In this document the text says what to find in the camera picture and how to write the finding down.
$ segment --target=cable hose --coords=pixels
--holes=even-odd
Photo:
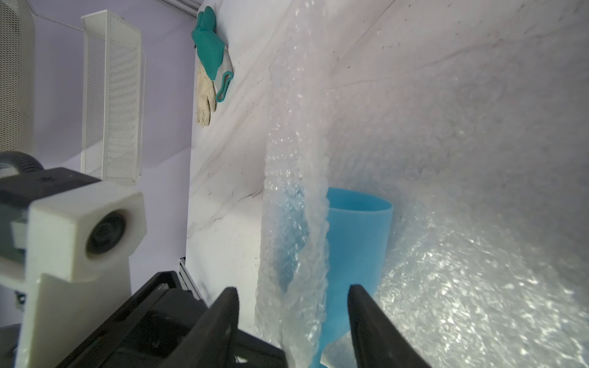
[[[0,168],[10,166],[19,174],[32,173],[33,171],[44,170],[36,158],[18,151],[0,152]]]

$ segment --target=blue plastic cup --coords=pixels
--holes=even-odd
[[[326,319],[319,350],[311,368],[321,367],[323,349],[350,330],[348,290],[360,284],[374,295],[380,283],[393,205],[379,197],[352,190],[329,188],[329,271]]]

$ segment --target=wire mesh rack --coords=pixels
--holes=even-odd
[[[82,17],[84,105],[81,171],[121,184],[141,176],[141,32],[112,11]]]
[[[0,151],[32,153],[35,22],[25,0],[0,0]]]

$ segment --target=white wall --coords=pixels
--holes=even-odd
[[[184,256],[188,209],[194,21],[154,1],[30,0],[37,13],[79,28],[81,17],[109,9],[141,29],[146,55],[143,176],[147,236],[131,258],[133,290]],[[83,34],[36,19],[35,149],[47,168],[80,169]],[[22,318],[0,288],[0,326]]]

